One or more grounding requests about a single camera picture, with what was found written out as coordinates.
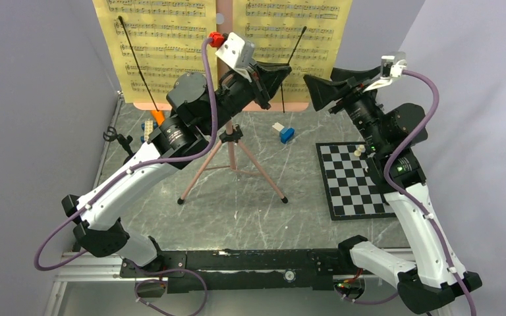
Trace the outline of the yellow sheet music page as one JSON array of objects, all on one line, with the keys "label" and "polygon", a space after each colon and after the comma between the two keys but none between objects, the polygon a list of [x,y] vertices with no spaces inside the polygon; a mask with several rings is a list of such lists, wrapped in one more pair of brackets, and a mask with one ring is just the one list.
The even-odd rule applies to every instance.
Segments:
[{"label": "yellow sheet music page", "polygon": [[215,1],[94,1],[128,103],[168,109],[166,95],[186,72],[203,72],[201,45],[217,29]]},{"label": "yellow sheet music page", "polygon": [[351,6],[349,0],[233,1],[233,30],[255,44],[255,60],[290,64],[277,90],[286,102],[304,102],[305,74],[330,77]]}]

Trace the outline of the pink music stand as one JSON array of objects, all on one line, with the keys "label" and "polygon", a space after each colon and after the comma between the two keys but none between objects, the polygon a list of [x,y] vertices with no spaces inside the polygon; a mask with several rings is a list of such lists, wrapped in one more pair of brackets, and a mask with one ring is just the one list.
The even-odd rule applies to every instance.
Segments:
[{"label": "pink music stand", "polygon": [[[254,61],[253,65],[245,69],[233,70],[228,67],[227,72],[236,72],[251,84],[255,93],[252,102],[259,105],[261,85],[254,68],[257,61],[255,59]],[[171,114],[154,129],[147,141],[147,144],[154,145],[157,149],[158,162],[169,163],[179,170],[185,168],[191,161],[203,155],[207,156],[191,183],[178,198],[178,204],[185,202],[199,177],[205,171],[211,170],[211,160],[223,145],[228,148],[227,169],[233,172],[239,171],[235,150],[242,149],[256,167],[256,173],[265,178],[283,203],[287,203],[285,194],[241,140],[242,130],[239,125],[233,124],[233,117],[230,120],[217,119],[215,91],[218,83],[213,83],[210,67],[206,65],[204,68],[205,74],[186,72],[177,78],[173,88],[166,95]]]}]

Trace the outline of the orange toy microphone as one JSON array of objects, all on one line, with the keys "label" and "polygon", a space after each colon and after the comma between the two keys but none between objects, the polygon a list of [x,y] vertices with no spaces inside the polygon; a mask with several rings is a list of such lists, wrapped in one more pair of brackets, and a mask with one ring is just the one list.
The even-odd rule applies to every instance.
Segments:
[{"label": "orange toy microphone", "polygon": [[161,125],[164,120],[165,120],[165,115],[164,115],[164,112],[163,111],[150,111],[151,113],[151,116],[154,118],[154,120],[156,121],[156,124],[159,126]]}]

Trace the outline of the black microphone stand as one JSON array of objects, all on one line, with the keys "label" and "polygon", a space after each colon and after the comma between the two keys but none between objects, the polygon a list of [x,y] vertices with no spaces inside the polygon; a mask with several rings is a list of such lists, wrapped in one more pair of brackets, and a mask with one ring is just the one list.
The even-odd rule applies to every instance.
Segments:
[{"label": "black microphone stand", "polygon": [[106,142],[117,141],[129,157],[132,157],[134,155],[134,152],[130,146],[133,141],[132,136],[124,136],[123,134],[118,133],[114,126],[108,126],[106,131],[103,132],[102,136]]}]

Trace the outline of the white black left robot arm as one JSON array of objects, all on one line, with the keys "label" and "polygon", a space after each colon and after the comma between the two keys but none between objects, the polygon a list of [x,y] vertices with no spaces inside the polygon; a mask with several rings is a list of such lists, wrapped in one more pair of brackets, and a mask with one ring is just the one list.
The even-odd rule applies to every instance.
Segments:
[{"label": "white black left robot arm", "polygon": [[120,255],[144,275],[157,275],[163,267],[158,243],[124,228],[122,214],[157,183],[208,153],[218,130],[249,103],[269,108],[270,99],[291,71],[285,63],[252,61],[245,74],[230,70],[218,85],[200,72],[179,76],[167,94],[171,114],[140,149],[91,192],[63,200],[80,247],[96,257]]}]

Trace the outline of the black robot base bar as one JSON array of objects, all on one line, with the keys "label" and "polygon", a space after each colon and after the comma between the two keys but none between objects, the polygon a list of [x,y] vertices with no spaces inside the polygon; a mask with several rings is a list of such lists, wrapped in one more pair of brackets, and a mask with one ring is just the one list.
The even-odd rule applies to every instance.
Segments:
[{"label": "black robot base bar", "polygon": [[339,259],[335,248],[295,250],[164,251],[161,261],[137,269],[122,261],[121,278],[158,278],[169,294],[207,290],[310,288],[332,290],[357,268]]}]

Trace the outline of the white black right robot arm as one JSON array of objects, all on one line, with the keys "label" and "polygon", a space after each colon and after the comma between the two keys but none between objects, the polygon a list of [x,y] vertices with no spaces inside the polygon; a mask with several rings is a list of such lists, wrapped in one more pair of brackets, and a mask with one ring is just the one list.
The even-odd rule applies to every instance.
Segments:
[{"label": "white black right robot arm", "polygon": [[366,142],[368,175],[392,208],[414,256],[403,261],[363,236],[338,245],[337,264],[344,273],[362,269],[396,288],[404,305],[417,315],[430,315],[456,298],[469,297],[482,285],[449,245],[433,210],[423,168],[412,151],[428,134],[434,109],[403,103],[385,112],[377,101],[372,78],[376,70],[354,71],[334,82],[310,74],[303,79],[315,110],[348,114]]}]

